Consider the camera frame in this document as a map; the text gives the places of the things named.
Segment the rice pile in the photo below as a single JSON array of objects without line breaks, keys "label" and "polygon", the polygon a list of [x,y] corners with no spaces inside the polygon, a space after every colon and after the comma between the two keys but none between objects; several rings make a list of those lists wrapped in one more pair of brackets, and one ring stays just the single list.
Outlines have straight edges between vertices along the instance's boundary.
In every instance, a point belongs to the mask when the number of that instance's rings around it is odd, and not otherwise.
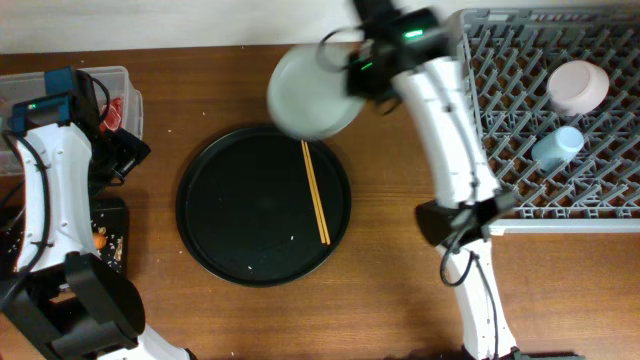
[{"label": "rice pile", "polygon": [[127,234],[125,217],[118,211],[97,211],[92,214],[91,227],[94,233],[107,238],[106,246],[98,250],[102,260],[111,267],[122,266]]}]

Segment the light blue cup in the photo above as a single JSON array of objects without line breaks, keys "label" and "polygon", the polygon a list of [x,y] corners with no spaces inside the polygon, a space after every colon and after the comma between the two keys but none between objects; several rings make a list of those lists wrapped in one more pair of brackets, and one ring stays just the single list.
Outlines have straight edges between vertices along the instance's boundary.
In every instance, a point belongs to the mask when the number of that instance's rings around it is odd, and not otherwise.
[{"label": "light blue cup", "polygon": [[562,126],[535,143],[532,159],[548,172],[561,162],[571,161],[584,146],[584,136],[576,128]]}]

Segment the red snack wrapper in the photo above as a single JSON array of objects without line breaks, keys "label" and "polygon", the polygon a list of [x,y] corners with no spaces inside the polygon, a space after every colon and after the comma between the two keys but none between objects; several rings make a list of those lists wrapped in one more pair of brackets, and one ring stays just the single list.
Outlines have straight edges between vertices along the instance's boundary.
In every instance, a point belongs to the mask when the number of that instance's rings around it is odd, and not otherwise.
[{"label": "red snack wrapper", "polygon": [[117,97],[112,99],[109,102],[109,107],[107,108],[106,118],[100,124],[100,130],[105,132],[107,130],[111,132],[116,132],[122,125],[122,115],[123,115],[123,100],[121,97]]}]

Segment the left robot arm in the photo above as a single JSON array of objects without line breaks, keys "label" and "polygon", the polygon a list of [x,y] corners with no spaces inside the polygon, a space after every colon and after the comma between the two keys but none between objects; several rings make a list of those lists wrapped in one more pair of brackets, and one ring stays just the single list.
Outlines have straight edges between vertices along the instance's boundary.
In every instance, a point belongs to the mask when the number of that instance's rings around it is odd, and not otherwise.
[{"label": "left robot arm", "polygon": [[95,246],[86,134],[96,118],[70,93],[12,108],[3,136],[24,167],[25,223],[1,311],[47,359],[191,359],[147,325],[136,287]]}]

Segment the white bowl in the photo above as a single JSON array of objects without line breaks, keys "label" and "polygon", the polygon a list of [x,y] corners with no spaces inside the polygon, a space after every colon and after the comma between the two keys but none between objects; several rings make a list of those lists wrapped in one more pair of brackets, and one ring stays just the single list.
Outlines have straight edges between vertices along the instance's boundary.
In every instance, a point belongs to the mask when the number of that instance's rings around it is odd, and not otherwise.
[{"label": "white bowl", "polygon": [[547,92],[553,110],[566,116],[595,110],[609,91],[609,75],[592,63],[574,60],[559,66],[549,77]]}]

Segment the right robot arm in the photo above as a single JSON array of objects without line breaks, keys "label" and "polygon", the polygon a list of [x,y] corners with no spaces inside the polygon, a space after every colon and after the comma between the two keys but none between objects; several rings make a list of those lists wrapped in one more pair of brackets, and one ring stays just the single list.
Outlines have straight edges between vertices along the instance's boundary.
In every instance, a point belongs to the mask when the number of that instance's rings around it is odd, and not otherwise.
[{"label": "right robot arm", "polygon": [[463,350],[471,359],[516,359],[488,229],[515,200],[499,185],[472,126],[449,33],[428,8],[404,12],[390,1],[366,0],[354,7],[364,43],[350,56],[347,91],[368,100],[395,98],[413,118],[436,191],[416,207],[416,221],[441,256],[442,283],[455,292]]}]

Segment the white plate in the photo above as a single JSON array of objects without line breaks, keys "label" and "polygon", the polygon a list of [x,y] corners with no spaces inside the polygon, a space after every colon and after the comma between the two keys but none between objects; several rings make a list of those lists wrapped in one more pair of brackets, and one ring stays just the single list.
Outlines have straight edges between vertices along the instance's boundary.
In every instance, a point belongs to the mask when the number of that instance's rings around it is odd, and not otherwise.
[{"label": "white plate", "polygon": [[315,45],[292,47],[274,69],[267,107],[275,126],[299,140],[332,137],[361,112],[365,100],[346,92],[347,75],[317,58]]}]

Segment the orange carrot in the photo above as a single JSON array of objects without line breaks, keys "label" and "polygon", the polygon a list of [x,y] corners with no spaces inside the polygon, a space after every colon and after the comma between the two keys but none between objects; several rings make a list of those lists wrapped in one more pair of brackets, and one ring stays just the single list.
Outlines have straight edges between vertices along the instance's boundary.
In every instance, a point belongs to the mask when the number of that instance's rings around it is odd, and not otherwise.
[{"label": "orange carrot", "polygon": [[107,244],[106,236],[103,235],[103,234],[99,234],[99,233],[94,233],[93,234],[93,241],[94,241],[94,245],[95,245],[97,250],[101,250]]}]

